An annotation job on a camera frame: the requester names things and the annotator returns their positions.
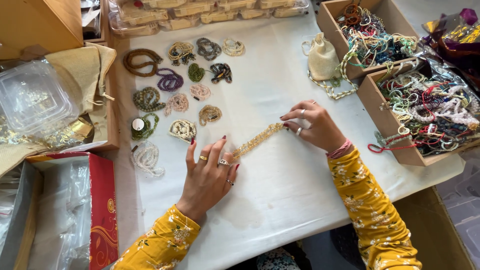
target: silver ring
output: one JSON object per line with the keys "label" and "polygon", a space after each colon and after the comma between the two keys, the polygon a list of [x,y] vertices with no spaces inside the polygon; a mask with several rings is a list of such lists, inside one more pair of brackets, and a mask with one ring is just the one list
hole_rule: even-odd
{"label": "silver ring", "polygon": [[224,159],[221,159],[219,164],[230,166],[230,163],[228,161],[224,160]]}

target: red box with gold pattern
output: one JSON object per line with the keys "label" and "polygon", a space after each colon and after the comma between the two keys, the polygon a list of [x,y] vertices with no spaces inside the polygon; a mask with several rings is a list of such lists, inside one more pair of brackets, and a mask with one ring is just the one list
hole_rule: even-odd
{"label": "red box with gold pattern", "polygon": [[58,164],[88,160],[92,219],[89,270],[100,270],[116,261],[119,254],[113,162],[87,152],[38,155],[26,160],[41,172]]}

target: hand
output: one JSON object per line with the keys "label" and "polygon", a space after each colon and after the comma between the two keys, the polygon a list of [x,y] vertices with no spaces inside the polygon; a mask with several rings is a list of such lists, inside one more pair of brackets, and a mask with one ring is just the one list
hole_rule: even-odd
{"label": "hand", "polygon": [[[236,166],[218,164],[218,157],[226,142],[226,136],[223,136],[216,143],[205,146],[200,155],[207,157],[208,160],[198,159],[198,163],[195,163],[193,158],[197,142],[192,139],[192,144],[188,147],[187,178],[176,206],[184,216],[195,222],[228,193],[232,185],[227,179],[233,183],[237,178],[237,168],[240,164]],[[222,159],[231,163],[233,155],[225,153]]]}
{"label": "hand", "polygon": [[[316,147],[320,147],[328,153],[342,147],[347,139],[330,118],[328,112],[312,99],[302,101],[293,106],[290,112],[280,117],[280,119],[282,121],[287,121],[290,119],[301,118],[301,111],[303,109],[306,110],[303,113],[303,117],[312,123],[312,125],[309,129],[303,129],[300,132],[300,138]],[[283,125],[291,129],[293,132],[297,132],[298,128],[300,128],[300,125],[292,121],[287,121]],[[351,149],[346,151],[345,154],[353,151],[353,147],[350,148]]]}

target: yellow floral sleeve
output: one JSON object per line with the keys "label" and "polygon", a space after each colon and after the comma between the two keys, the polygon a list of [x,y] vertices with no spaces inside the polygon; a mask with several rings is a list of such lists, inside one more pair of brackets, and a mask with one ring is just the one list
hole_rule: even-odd
{"label": "yellow floral sleeve", "polygon": [[357,148],[339,159],[328,159],[328,165],[359,237],[359,250],[367,269],[421,269],[415,257],[417,250],[410,242],[410,231],[363,164]]}
{"label": "yellow floral sleeve", "polygon": [[120,256],[110,270],[170,270],[187,254],[200,226],[173,205]]}

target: white tablecloth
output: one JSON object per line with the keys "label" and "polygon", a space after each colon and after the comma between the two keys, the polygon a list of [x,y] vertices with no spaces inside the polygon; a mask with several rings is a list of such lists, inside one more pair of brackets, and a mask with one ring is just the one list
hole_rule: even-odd
{"label": "white tablecloth", "polygon": [[[462,7],[478,5],[475,1],[463,6],[457,1],[444,5],[432,0],[397,3],[420,31],[419,23],[436,19],[441,12],[453,13]],[[169,136],[167,129],[176,119],[197,122],[198,111],[206,104],[218,106],[223,117],[205,127],[198,125],[196,156],[204,145],[223,135],[229,141],[227,150],[233,150],[269,124],[278,122],[297,102],[312,98],[330,112],[345,136],[360,149],[365,164],[393,201],[462,172],[458,155],[429,167],[415,167],[398,164],[392,153],[368,151],[367,144],[375,142],[376,128],[357,95],[332,100],[307,77],[307,57],[300,45],[305,37],[318,32],[311,6],[304,17],[236,20],[117,42],[121,148],[109,155],[115,161],[120,252],[180,198],[188,144]],[[210,82],[212,75],[207,72],[201,83],[210,87],[212,96],[203,102],[190,96],[189,86],[194,83],[187,77],[188,66],[174,67],[167,58],[173,42],[195,44],[200,37],[219,44],[232,37],[244,42],[246,48],[242,56],[222,54],[214,61],[230,65],[233,83],[220,81],[214,85]],[[183,76],[185,83],[177,92],[185,93],[190,102],[185,113],[174,111],[165,118],[163,111],[158,112],[160,121],[149,140],[159,147],[158,164],[167,170],[161,179],[134,169],[129,159],[136,144],[131,140],[131,121],[145,114],[133,105],[132,94],[137,89],[156,86],[159,80],[158,76],[135,77],[123,68],[123,55],[137,48],[156,51],[165,59],[160,67],[171,68]],[[206,69],[211,64],[200,56],[195,62]],[[341,88],[351,89],[345,81]],[[160,100],[165,102],[171,95],[162,92]],[[292,132],[282,130],[274,134],[242,157],[240,164],[235,186],[208,211],[200,235],[177,269],[225,269],[280,245],[349,222],[324,152],[300,141]]]}

